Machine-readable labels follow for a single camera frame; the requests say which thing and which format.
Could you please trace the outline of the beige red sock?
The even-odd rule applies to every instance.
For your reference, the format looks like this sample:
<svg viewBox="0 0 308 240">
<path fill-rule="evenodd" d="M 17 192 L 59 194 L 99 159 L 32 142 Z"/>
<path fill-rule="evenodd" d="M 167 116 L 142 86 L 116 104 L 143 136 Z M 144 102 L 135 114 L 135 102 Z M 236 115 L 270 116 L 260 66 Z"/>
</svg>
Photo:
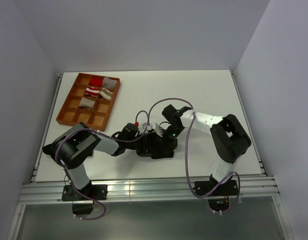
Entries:
<svg viewBox="0 0 308 240">
<path fill-rule="evenodd" d="M 83 97 L 79 103 L 79 107 L 92 110 L 94 104 L 95 100 Z"/>
</svg>

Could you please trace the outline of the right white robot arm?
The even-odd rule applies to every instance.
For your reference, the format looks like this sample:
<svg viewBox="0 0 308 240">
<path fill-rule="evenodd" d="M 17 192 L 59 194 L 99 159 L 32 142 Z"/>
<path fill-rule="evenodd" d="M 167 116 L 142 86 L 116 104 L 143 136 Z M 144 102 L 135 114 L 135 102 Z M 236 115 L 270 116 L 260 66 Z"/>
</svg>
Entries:
<svg viewBox="0 0 308 240">
<path fill-rule="evenodd" d="M 220 160 L 211 175 L 210 189 L 212 193 L 221 195 L 228 187 L 228 175 L 252 144 L 237 117 L 233 114 L 215 116 L 200 113 L 187 106 L 175 109 L 171 104 L 164 108 L 162 115 L 170 123 L 167 130 L 172 138 L 185 128 L 211 136 Z"/>
</svg>

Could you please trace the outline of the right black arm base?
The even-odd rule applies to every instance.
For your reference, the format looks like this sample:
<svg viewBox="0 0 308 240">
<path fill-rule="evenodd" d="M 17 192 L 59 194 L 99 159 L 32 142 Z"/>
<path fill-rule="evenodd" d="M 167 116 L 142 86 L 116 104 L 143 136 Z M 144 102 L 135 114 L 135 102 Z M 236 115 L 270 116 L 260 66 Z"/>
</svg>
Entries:
<svg viewBox="0 0 308 240">
<path fill-rule="evenodd" d="M 216 185 L 215 181 L 196 181 L 194 182 L 194 191 L 198 196 L 203 196 L 210 192 Z M 230 197 L 237 196 L 240 193 L 239 185 L 235 180 L 228 180 L 217 187 L 209 196 L 216 197 L 208 200 L 208 205 L 212 211 L 223 213 L 230 208 Z"/>
</svg>

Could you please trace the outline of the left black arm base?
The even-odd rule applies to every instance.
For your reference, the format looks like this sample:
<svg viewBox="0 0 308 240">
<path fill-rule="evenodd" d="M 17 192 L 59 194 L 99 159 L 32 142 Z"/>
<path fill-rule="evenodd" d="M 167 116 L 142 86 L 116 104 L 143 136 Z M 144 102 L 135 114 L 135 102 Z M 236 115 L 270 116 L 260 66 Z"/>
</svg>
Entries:
<svg viewBox="0 0 308 240">
<path fill-rule="evenodd" d="M 94 210 L 95 203 L 77 203 L 79 201 L 88 201 L 88 198 L 83 197 L 85 195 L 91 199 L 103 201 L 107 198 L 108 185 L 106 184 L 97 184 L 93 185 L 89 183 L 86 187 L 81 190 L 74 190 L 71 185 L 65 185 L 63 188 L 63 193 L 61 200 L 63 202 L 72 202 L 72 212 L 75 215 L 89 215 Z"/>
</svg>

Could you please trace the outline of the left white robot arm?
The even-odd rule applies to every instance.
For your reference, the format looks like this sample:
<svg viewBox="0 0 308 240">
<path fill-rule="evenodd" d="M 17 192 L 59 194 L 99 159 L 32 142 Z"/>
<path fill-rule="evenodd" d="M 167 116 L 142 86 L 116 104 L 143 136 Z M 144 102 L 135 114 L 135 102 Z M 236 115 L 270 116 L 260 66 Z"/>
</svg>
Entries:
<svg viewBox="0 0 308 240">
<path fill-rule="evenodd" d="M 58 165 L 65 168 L 65 173 L 75 186 L 73 194 L 85 200 L 91 195 L 90 178 L 83 164 L 87 157 L 94 150 L 110 156 L 121 155 L 126 149 L 135 149 L 134 145 L 145 133 L 146 130 L 140 132 L 137 125 L 129 123 L 117 137 L 108 136 L 80 122 L 51 144 L 50 155 Z"/>
</svg>

